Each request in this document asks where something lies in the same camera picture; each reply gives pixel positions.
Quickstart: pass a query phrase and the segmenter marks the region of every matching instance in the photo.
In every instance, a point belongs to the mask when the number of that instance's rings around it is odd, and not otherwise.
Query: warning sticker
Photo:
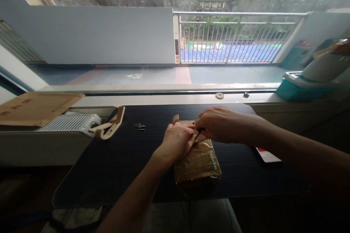
[[[127,77],[136,79],[136,78],[140,78],[142,76],[142,74],[133,74],[133,75],[127,75]]]

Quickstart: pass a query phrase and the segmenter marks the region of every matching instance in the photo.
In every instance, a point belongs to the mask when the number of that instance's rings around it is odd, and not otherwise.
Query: radiator
[[[100,124],[96,114],[60,115],[35,131],[0,132],[0,165],[74,165],[93,138],[88,130]]]

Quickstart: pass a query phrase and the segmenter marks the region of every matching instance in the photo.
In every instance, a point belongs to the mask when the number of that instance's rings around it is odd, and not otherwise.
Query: left hand
[[[179,123],[169,124],[162,144],[154,151],[153,156],[168,165],[183,158],[193,145],[193,130]]]

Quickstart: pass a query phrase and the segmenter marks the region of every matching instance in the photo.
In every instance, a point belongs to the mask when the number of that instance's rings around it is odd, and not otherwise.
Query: desk
[[[215,104],[127,106],[120,128],[108,140],[94,139],[56,190],[56,208],[97,207],[113,205],[141,172],[154,150],[161,144],[172,117],[197,119],[206,108]],[[225,106],[247,114],[255,114],[245,104]],[[133,125],[146,125],[138,131]],[[222,170],[222,178],[186,192],[175,186],[171,168],[159,184],[153,202],[171,202],[210,198],[296,194],[309,191],[303,181],[285,163],[265,164],[256,150],[243,144],[213,141]]]

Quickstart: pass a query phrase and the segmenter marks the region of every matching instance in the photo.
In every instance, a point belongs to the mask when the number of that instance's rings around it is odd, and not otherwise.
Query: hand
[[[183,158],[193,145],[193,130],[179,123],[169,124],[162,144],[153,156],[169,166]]]
[[[217,142],[244,143],[256,145],[256,141],[271,129],[276,128],[267,120],[252,114],[243,114],[225,106],[211,107],[199,115],[196,130],[205,128],[201,133]]]

